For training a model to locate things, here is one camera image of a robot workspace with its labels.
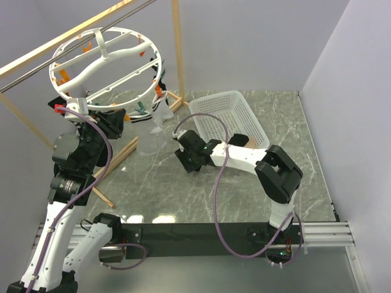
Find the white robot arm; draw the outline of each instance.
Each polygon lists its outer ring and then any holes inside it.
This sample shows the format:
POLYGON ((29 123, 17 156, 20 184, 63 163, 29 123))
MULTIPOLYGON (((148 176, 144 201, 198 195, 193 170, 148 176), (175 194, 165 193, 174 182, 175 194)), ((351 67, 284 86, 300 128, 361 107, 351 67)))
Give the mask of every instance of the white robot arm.
MULTIPOLYGON (((188 173, 199 171, 203 165, 223 165, 226 157, 224 142, 210 140, 206 143, 192 130, 180 131, 174 134, 174 139, 180 144, 175 154, 188 173)), ((272 145, 269 149, 244 148, 247 141, 248 137, 237 134, 230 140, 227 167, 258 176, 271 199, 269 224, 278 228, 293 212, 294 196, 303 176, 302 171, 280 146, 272 145)), ((286 221, 282 231, 289 227, 292 218, 286 221)))

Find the plastic basket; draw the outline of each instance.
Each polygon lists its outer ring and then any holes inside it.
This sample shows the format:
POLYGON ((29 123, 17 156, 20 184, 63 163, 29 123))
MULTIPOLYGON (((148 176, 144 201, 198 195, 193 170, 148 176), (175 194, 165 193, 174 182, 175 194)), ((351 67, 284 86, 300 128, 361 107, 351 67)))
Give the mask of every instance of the plastic basket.
MULTIPOLYGON (((253 137, 258 148, 268 148, 270 141, 243 95, 232 90, 194 99, 189 103, 190 113, 209 113, 219 117, 228 127, 230 137, 235 133, 253 137)), ((225 139, 221 124, 212 117, 195 116, 194 123, 206 142, 225 139)))

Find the wooden stick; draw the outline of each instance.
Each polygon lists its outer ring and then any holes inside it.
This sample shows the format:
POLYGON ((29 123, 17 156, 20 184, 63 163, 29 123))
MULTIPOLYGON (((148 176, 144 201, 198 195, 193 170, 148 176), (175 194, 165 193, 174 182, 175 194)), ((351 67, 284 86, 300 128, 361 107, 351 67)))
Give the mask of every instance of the wooden stick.
POLYGON ((174 23, 175 51, 177 53, 179 95, 181 98, 185 100, 185 80, 184 80, 184 73, 183 73, 181 21, 179 17, 178 0, 171 0, 171 8, 172 8, 172 22, 174 23))
POLYGON ((74 27, 73 29, 70 29, 67 32, 64 32, 62 35, 58 36, 57 38, 52 39, 48 43, 39 46, 37 49, 32 50, 31 52, 27 53, 26 55, 23 55, 22 57, 18 58, 17 60, 14 60, 13 62, 9 63, 8 65, 0 68, 0 78, 4 78, 11 72, 15 71, 16 69, 32 62, 39 56, 43 55, 44 53, 54 49, 55 47, 58 47, 59 45, 65 43, 67 40, 73 38, 75 35, 80 34, 81 32, 84 32, 86 29, 88 29, 91 26, 94 26, 98 24, 99 22, 105 20, 106 18, 109 18, 113 16, 113 14, 124 10, 126 7, 128 7, 132 2, 135 2, 136 0, 122 0, 118 4, 106 9, 104 12, 99 13, 98 15, 95 15, 94 17, 90 18, 89 20, 83 22, 82 24, 79 24, 78 26, 74 27))
MULTIPOLYGON (((182 99, 180 96, 177 96, 176 94, 169 92, 169 95, 173 97, 174 99, 182 99)), ((189 107, 189 103, 185 101, 185 99, 182 99, 182 104, 189 107)))
MULTIPOLYGON (((116 166, 119 165, 119 163, 121 163, 123 161, 123 159, 122 159, 123 154, 126 153, 129 149, 132 149, 133 146, 135 146, 134 149, 137 146, 137 137, 135 137, 130 143, 128 143, 118 154, 116 154, 114 157, 112 157, 108 171, 106 172, 106 174, 104 175, 103 178, 105 178, 111 171, 113 171, 113 169, 116 168, 116 166)), ((100 168, 99 171, 97 171, 93 176, 98 177, 99 175, 102 174, 103 170, 104 170, 104 168, 100 168)))
MULTIPOLYGON (((172 112, 175 112, 182 106, 182 99, 177 99, 174 103, 171 104, 170 109, 172 112)), ((112 172, 123 160, 125 160, 137 147, 137 140, 138 138, 135 137, 130 143, 126 145, 121 151, 119 151, 118 154, 116 154, 112 159, 110 163, 110 167, 108 168, 108 171, 106 174, 104 174, 103 178, 108 176, 110 172, 112 172)), ((99 176, 103 172, 103 168, 100 168, 99 171, 94 174, 94 177, 99 176)))
POLYGON ((0 101, 11 111, 28 129, 30 129, 47 147, 53 150, 53 144, 50 140, 23 114, 5 94, 0 93, 0 101))
POLYGON ((107 197, 105 197, 98 189, 93 188, 92 191, 94 191, 102 200, 104 200, 105 203, 107 203, 110 208, 114 208, 114 203, 108 200, 107 197))
POLYGON ((182 99, 180 96, 177 96, 176 94, 170 91, 169 91, 169 96, 173 97, 174 99, 182 99))

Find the purple wire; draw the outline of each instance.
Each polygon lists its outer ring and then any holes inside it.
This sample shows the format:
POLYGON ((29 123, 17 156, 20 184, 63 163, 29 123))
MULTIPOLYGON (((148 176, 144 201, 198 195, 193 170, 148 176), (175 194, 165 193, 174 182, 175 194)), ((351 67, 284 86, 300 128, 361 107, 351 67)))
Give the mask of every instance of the purple wire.
POLYGON ((141 264, 143 261, 145 261, 145 258, 147 257, 147 249, 140 244, 121 243, 121 244, 115 244, 114 246, 134 246, 137 248, 141 248, 143 250, 144 254, 142 255, 142 258, 137 263, 135 263, 129 267, 112 267, 112 266, 109 266, 108 264, 102 263, 102 266, 108 267, 111 270, 130 270, 130 269, 133 269, 134 267, 137 267, 139 264, 141 264))
MULTIPOLYGON (((101 173, 101 175, 98 176, 98 178, 89 186, 87 187, 86 189, 84 189, 82 192, 80 192, 79 194, 77 194, 77 196, 75 196, 74 198, 72 198, 63 208, 62 210, 58 213, 58 215, 56 215, 56 217, 54 218, 52 224, 50 225, 50 229, 55 229, 56 225, 58 224, 59 220, 61 219, 61 216, 67 211, 67 209, 73 205, 79 198, 81 198, 83 195, 85 195, 88 191, 90 191, 94 186, 96 186, 98 184, 98 182, 102 179, 102 177, 104 176, 104 174, 107 172, 109 166, 110 166, 110 162, 111 162, 111 156, 112 156, 112 152, 111 152, 111 145, 110 145, 110 142, 108 140, 108 138, 105 136, 105 134, 103 133, 103 131, 92 121, 90 121, 89 119, 87 119, 85 116, 75 112, 75 111, 72 111, 70 109, 67 109, 65 107, 58 107, 59 110, 61 111, 66 111, 66 112, 69 112, 81 119, 83 119, 87 124, 91 125, 91 127, 93 127, 93 129, 95 129, 100 136, 102 136, 103 140, 104 140, 104 143, 106 144, 107 146, 107 149, 108 149, 108 160, 106 162, 106 165, 104 166, 104 169, 103 169, 103 172, 101 173)), ((46 235, 46 238, 45 238, 45 241, 43 243, 43 246, 42 246, 42 250, 41 250, 41 253, 39 255, 39 258, 38 258, 38 261, 37 261, 37 265, 35 266, 35 269, 34 269, 34 273, 33 275, 34 276, 37 276, 38 273, 39 273, 39 270, 42 266, 42 263, 43 263, 43 260, 45 258, 45 255, 46 255, 46 252, 48 251, 48 247, 49 247, 49 243, 50 243, 50 239, 51 239, 51 235, 52 233, 48 233, 46 235)), ((29 283, 29 286, 27 287, 26 289, 26 293, 30 293, 30 291, 32 290, 32 288, 34 287, 34 283, 35 283, 35 279, 31 280, 30 283, 29 283)))
MULTIPOLYGON (((220 171, 219 171, 219 174, 214 182, 214 186, 213 186, 213 215, 214 215, 214 225, 216 227, 216 231, 217 231, 217 235, 219 236, 220 238, 220 241, 221 243, 223 244, 223 246, 225 247, 225 249, 231 253, 232 255, 234 256, 237 256, 239 258, 243 258, 243 259, 251 259, 251 258, 256 258, 257 256, 260 256, 262 253, 264 253, 271 245, 272 243, 274 242, 274 240, 277 238, 278 234, 281 232, 282 230, 282 227, 286 224, 286 222, 290 219, 290 217, 294 214, 293 212, 290 212, 287 217, 284 219, 284 221, 282 222, 281 226, 279 226, 279 228, 277 229, 277 231, 274 233, 273 237, 270 239, 270 241, 258 252, 254 253, 253 255, 240 255, 239 253, 233 251, 228 243, 225 241, 222 233, 221 233, 221 230, 220 230, 220 225, 219 225, 219 219, 217 217, 217 189, 219 187, 219 183, 220 183, 220 180, 222 178, 222 174, 225 170, 225 167, 227 166, 227 162, 228 162, 228 159, 229 159, 229 150, 228 150, 228 129, 226 127, 226 125, 224 124, 224 122, 217 116, 215 115, 212 115, 212 114, 209 114, 209 113, 194 113, 194 114, 191 114, 190 116, 187 116, 186 118, 182 119, 181 122, 179 122, 179 124, 177 125, 177 127, 175 127, 174 129, 174 134, 178 131, 178 128, 189 118, 191 117, 194 117, 194 116, 209 116, 209 117, 212 117, 214 119, 216 119, 218 122, 221 123, 222 127, 224 128, 224 131, 225 131, 225 143, 226 143, 226 146, 225 146, 225 153, 226 153, 226 156, 225 156, 225 159, 224 159, 224 162, 223 162, 223 165, 221 166, 220 168, 220 171)), ((288 261, 286 262, 285 264, 288 264, 290 263, 292 260, 294 260, 296 257, 297 257, 297 254, 299 253, 300 251, 300 248, 301 248, 301 245, 303 243, 303 235, 302 235, 302 223, 301 223, 301 220, 300 218, 298 217, 297 214, 295 214, 295 216, 298 218, 299 220, 299 225, 300 225, 300 232, 301 232, 301 240, 300 240, 300 244, 299 244, 299 248, 298 248, 298 251, 295 253, 295 255, 288 261)))

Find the purple cable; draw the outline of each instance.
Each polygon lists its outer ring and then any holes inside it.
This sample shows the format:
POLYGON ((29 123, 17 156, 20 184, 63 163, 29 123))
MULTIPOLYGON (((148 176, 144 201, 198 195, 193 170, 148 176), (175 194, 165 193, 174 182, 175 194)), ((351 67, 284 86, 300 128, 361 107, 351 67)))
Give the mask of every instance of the purple cable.
MULTIPOLYGON (((258 252, 254 253, 253 255, 240 255, 239 253, 233 251, 228 243, 225 241, 222 233, 221 233, 221 230, 220 230, 220 225, 219 225, 219 219, 217 217, 217 189, 219 187, 219 183, 220 183, 220 179, 222 177, 222 174, 225 170, 225 167, 227 165, 227 162, 228 162, 228 159, 229 159, 229 150, 228 150, 228 129, 226 127, 226 125, 224 124, 224 122, 217 116, 215 115, 212 115, 212 114, 209 114, 209 113, 194 113, 194 114, 191 114, 189 116, 187 116, 186 118, 182 119, 181 122, 179 122, 179 124, 177 125, 177 127, 175 127, 174 129, 174 134, 178 131, 178 128, 183 124, 183 122, 185 122, 187 119, 193 117, 193 116, 209 116, 209 117, 212 117, 214 119, 216 119, 218 122, 220 122, 220 124, 222 125, 222 127, 224 128, 224 131, 225 131, 225 143, 226 143, 226 146, 225 146, 225 153, 226 153, 226 156, 225 156, 225 159, 224 159, 224 162, 223 162, 223 165, 221 166, 220 168, 220 171, 219 171, 219 174, 216 178, 216 181, 214 182, 214 187, 213 187, 213 215, 214 215, 214 225, 216 227, 216 231, 217 231, 217 235, 219 236, 220 238, 220 241, 221 243, 223 244, 223 246, 225 247, 225 249, 231 253, 232 255, 234 256, 237 256, 239 258, 244 258, 244 259, 251 259, 251 258, 256 258, 257 256, 260 256, 262 253, 264 253, 271 245, 272 243, 274 242, 274 240, 277 238, 278 234, 281 232, 282 230, 282 227, 286 224, 286 222, 290 219, 290 217, 294 214, 293 212, 290 212, 287 217, 284 219, 284 221, 282 222, 281 226, 277 229, 276 233, 274 233, 273 237, 270 239, 270 241, 258 252)), ((300 240, 300 244, 299 244, 299 249, 298 251, 295 253, 295 255, 288 261, 286 262, 285 264, 288 264, 290 263, 292 260, 294 260, 296 257, 297 257, 297 254, 299 253, 300 251, 300 248, 301 248, 301 245, 303 243, 303 235, 302 235, 302 223, 301 223, 301 220, 300 218, 298 217, 297 214, 295 214, 295 216, 298 218, 299 220, 299 225, 300 225, 300 231, 301 231, 301 240, 300 240)))
MULTIPOLYGON (((104 174, 106 174, 109 166, 110 166, 110 162, 111 162, 111 156, 112 156, 112 151, 111 151, 111 145, 110 145, 110 142, 108 140, 108 138, 105 136, 105 134, 103 133, 103 131, 92 121, 90 121, 89 119, 87 119, 85 116, 75 112, 75 111, 72 111, 70 109, 67 109, 65 107, 58 107, 59 110, 61 111, 66 111, 66 112, 69 112, 81 119, 83 119, 87 124, 91 125, 91 127, 93 127, 93 129, 95 129, 100 136, 102 136, 103 140, 104 140, 104 143, 106 144, 107 146, 107 149, 108 149, 108 160, 106 162, 106 165, 104 166, 104 169, 103 169, 103 172, 101 173, 101 175, 98 176, 98 178, 90 185, 88 186, 86 189, 84 189, 82 192, 80 192, 79 194, 77 194, 77 196, 75 196, 74 198, 72 198, 64 207, 63 209, 58 213, 58 215, 56 215, 56 217, 54 218, 52 224, 50 225, 50 229, 55 229, 57 223, 59 222, 59 220, 61 219, 61 216, 67 211, 67 209, 72 206, 79 198, 81 198, 83 195, 85 195, 88 191, 90 191, 94 186, 96 186, 99 181, 102 179, 102 177, 104 176, 104 174)), ((39 273, 39 270, 42 266, 42 263, 43 263, 43 260, 45 258, 45 255, 46 255, 46 252, 48 250, 48 247, 49 247, 49 243, 50 243, 50 239, 51 239, 51 235, 52 233, 48 233, 46 235, 46 238, 45 238, 45 241, 43 243, 43 246, 42 246, 42 250, 41 250, 41 253, 39 255, 39 258, 38 258, 38 261, 37 261, 37 265, 34 269, 34 273, 33 275, 34 276, 37 276, 38 273, 39 273)), ((26 293, 30 293, 32 288, 34 287, 34 283, 35 283, 35 279, 31 280, 30 283, 29 283, 29 286, 27 287, 26 289, 26 293)))
POLYGON ((105 263, 102 263, 102 266, 105 266, 105 267, 108 267, 109 269, 111 270, 130 270, 130 269, 133 269, 134 267, 137 267, 139 264, 141 264, 143 261, 145 261, 145 258, 147 257, 147 249, 140 245, 140 244, 135 244, 135 243, 121 243, 121 244, 115 244, 114 246, 134 246, 134 247, 138 247, 138 248, 141 248, 144 252, 144 254, 142 255, 142 258, 135 264, 129 266, 129 267, 112 267, 112 266, 109 266, 108 264, 105 264, 105 263))

